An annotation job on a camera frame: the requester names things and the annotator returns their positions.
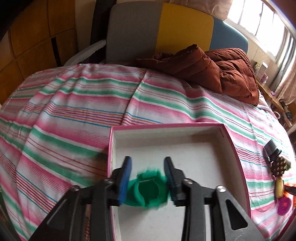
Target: window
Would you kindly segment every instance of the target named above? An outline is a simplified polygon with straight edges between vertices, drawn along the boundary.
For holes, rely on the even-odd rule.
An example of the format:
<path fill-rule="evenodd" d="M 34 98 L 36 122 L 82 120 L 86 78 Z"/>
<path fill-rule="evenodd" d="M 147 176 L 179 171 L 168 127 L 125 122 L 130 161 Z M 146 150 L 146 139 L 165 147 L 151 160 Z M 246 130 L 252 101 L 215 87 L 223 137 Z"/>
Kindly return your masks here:
<path fill-rule="evenodd" d="M 285 26 L 261 0 L 233 0 L 228 19 L 245 28 L 274 57 L 277 56 Z"/>

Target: headboard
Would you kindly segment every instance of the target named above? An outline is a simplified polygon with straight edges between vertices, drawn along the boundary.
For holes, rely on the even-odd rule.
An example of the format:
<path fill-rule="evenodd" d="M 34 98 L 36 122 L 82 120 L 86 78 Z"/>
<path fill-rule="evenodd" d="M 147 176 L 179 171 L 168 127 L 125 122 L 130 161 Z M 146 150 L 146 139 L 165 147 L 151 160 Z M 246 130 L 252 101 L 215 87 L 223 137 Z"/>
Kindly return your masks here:
<path fill-rule="evenodd" d="M 132 1 L 112 7 L 107 32 L 106 62 L 131 61 L 155 53 L 175 54 L 192 44 L 204 51 L 237 47 L 248 40 L 227 23 L 180 5 Z"/>

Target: wooden table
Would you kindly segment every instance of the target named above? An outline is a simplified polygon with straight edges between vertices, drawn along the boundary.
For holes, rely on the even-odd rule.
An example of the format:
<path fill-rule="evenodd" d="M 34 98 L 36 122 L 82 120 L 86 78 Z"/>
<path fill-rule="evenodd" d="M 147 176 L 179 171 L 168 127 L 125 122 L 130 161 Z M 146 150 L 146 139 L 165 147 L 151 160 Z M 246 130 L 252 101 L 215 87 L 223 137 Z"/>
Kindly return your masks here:
<path fill-rule="evenodd" d="M 260 81 L 257 81 L 257 84 L 258 84 L 258 88 L 261 91 L 265 100 L 270 101 L 277 108 L 278 112 L 282 113 L 282 116 L 285 120 L 285 123 L 287 124 L 287 127 L 290 128 L 292 126 L 292 124 L 289 121 L 289 119 L 287 118 L 284 108 L 282 107 L 279 100 L 274 95 L 271 94 L 271 90 L 267 85 L 261 83 Z"/>

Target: green toy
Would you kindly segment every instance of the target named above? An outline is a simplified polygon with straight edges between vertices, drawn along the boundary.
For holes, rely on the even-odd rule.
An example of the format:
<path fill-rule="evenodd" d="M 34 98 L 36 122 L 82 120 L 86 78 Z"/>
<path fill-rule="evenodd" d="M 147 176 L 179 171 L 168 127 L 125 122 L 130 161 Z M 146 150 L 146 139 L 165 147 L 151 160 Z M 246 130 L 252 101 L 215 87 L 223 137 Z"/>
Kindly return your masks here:
<path fill-rule="evenodd" d="M 160 171 L 147 170 L 139 173 L 137 179 L 128 182 L 124 204 L 144 208 L 159 207 L 168 200 L 167 179 Z"/>

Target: blue headboard panel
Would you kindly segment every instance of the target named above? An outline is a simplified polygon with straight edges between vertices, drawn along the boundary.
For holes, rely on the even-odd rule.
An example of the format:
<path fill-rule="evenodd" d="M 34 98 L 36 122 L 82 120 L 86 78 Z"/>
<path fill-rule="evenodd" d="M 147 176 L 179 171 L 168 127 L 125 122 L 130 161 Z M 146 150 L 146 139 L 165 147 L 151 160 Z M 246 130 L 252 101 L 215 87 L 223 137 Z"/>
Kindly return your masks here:
<path fill-rule="evenodd" d="M 213 35 L 210 49 L 241 48 L 248 52 L 247 38 L 229 24 L 214 18 Z"/>

